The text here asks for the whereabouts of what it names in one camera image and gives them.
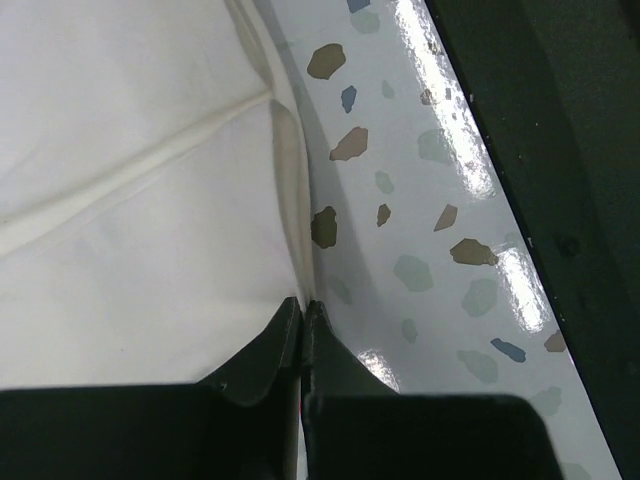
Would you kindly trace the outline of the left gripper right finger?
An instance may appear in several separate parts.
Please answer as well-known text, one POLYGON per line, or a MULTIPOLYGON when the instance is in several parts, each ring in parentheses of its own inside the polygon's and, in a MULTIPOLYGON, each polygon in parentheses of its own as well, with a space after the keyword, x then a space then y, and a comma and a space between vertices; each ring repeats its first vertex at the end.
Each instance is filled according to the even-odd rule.
POLYGON ((546 427, 504 394, 401 395, 304 318, 302 424, 311 479, 560 479, 546 427))

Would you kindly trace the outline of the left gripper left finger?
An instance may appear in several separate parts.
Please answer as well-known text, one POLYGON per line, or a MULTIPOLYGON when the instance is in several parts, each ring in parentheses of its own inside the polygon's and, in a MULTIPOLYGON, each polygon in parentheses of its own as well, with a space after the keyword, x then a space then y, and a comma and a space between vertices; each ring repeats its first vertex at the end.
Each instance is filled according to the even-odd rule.
POLYGON ((5 479, 293 479, 301 309, 188 384, 9 390, 5 479))

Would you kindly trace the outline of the white t-shirt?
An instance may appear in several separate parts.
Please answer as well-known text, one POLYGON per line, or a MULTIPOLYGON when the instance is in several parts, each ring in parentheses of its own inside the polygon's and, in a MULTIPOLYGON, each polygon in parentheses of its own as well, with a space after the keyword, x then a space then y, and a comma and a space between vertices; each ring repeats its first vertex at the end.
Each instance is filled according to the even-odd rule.
POLYGON ((1 386, 182 383, 315 290, 305 139, 250 1, 1 5, 1 386))

